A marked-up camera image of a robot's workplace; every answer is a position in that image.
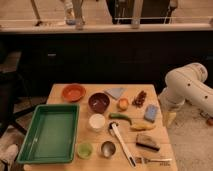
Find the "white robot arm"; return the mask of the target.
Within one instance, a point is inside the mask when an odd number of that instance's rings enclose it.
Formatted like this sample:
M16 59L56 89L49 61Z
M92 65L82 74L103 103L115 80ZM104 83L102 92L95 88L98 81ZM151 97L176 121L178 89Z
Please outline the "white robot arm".
M166 74L166 87L158 95L165 127L170 126L186 100L213 117L213 88L205 84L207 77L207 69L200 63L190 63Z

